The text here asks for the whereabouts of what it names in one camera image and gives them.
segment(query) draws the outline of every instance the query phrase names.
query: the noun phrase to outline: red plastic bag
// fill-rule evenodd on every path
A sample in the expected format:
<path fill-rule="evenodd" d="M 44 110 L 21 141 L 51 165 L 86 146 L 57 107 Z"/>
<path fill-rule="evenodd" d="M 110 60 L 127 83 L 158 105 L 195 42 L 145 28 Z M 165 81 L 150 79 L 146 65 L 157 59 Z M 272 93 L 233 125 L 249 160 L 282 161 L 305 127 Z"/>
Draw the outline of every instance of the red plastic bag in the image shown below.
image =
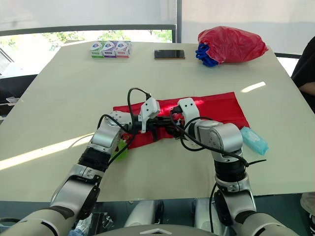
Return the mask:
<path fill-rule="evenodd" d="M 210 47 L 207 55 L 219 64 L 249 61 L 268 51 L 259 35 L 226 26 L 201 32 L 198 35 L 198 42 Z"/>

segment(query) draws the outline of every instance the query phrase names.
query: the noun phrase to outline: person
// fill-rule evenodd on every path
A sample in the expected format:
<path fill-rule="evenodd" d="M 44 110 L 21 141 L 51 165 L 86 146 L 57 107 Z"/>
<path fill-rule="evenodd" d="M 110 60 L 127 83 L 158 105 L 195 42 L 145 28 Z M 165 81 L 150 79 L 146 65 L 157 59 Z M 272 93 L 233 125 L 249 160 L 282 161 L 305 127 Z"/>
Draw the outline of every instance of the person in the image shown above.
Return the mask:
<path fill-rule="evenodd" d="M 315 37 L 307 44 L 291 77 L 315 113 Z M 315 193 L 303 193 L 301 206 L 309 214 L 311 234 L 315 236 Z"/>
<path fill-rule="evenodd" d="M 291 77 L 315 113 L 315 37 L 307 44 Z"/>

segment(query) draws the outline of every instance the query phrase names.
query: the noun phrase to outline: window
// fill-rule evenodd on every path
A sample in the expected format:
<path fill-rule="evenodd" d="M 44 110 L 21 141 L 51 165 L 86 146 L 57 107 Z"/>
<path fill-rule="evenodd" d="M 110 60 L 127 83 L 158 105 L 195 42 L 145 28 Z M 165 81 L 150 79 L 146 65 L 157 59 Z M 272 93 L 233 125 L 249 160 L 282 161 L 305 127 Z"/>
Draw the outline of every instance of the window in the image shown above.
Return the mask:
<path fill-rule="evenodd" d="M 296 58 L 280 58 L 280 57 L 277 57 L 277 59 L 280 62 L 280 64 L 282 65 L 282 67 L 285 69 L 287 74 L 291 77 L 292 73 L 294 71 L 294 68 L 295 68 L 297 62 L 299 61 L 299 59 L 296 59 Z"/>
<path fill-rule="evenodd" d="M 172 30 L 91 30 L 1 36 L 0 48 L 14 63 L 0 73 L 3 76 L 38 74 L 68 40 L 171 43 Z"/>

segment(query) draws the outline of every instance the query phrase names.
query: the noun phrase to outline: white table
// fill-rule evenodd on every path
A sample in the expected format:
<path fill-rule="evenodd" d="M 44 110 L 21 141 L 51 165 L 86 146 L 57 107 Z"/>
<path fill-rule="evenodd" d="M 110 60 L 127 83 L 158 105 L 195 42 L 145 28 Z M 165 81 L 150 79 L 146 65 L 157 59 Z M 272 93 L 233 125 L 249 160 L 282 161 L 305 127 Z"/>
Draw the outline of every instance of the white table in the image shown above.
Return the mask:
<path fill-rule="evenodd" d="M 235 91 L 251 127 L 270 148 L 266 162 L 247 169 L 253 193 L 314 191 L 315 116 L 271 50 L 247 63 L 207 68 L 195 58 L 195 44 L 134 43 L 129 59 L 93 59 L 90 46 L 62 47 L 1 124 L 0 200 L 50 201 L 87 139 L 71 143 L 93 133 L 113 106 L 126 105 L 134 86 L 156 99 Z M 184 49 L 186 59 L 154 60 L 154 49 Z M 266 86 L 241 92 L 260 82 Z M 143 99 L 132 95 L 133 103 Z M 248 161 L 262 158 L 247 146 L 244 155 Z M 113 163 L 98 200 L 207 197 L 213 184 L 208 151 L 189 152 L 164 139 Z"/>

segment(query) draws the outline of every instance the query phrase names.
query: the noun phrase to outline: green tree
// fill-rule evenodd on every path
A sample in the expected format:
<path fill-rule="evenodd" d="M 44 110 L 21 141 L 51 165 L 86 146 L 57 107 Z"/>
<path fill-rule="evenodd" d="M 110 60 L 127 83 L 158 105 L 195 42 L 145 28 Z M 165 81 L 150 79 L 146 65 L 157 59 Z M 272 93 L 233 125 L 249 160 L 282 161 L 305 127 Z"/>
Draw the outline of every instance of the green tree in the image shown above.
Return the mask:
<path fill-rule="evenodd" d="M 104 33 L 98 37 L 98 40 L 130 40 L 130 38 L 124 35 L 123 30 L 105 30 Z"/>
<path fill-rule="evenodd" d="M 9 46 L 12 49 L 17 49 L 16 40 L 17 35 L 3 36 L 0 37 L 0 45 Z"/>
<path fill-rule="evenodd" d="M 172 31 L 171 30 L 154 30 L 154 35 L 161 39 L 163 43 L 172 42 Z"/>
<path fill-rule="evenodd" d="M 79 35 L 78 31 L 51 32 L 42 33 L 41 35 L 51 43 L 50 51 L 62 46 L 67 40 L 85 40 L 83 36 Z"/>

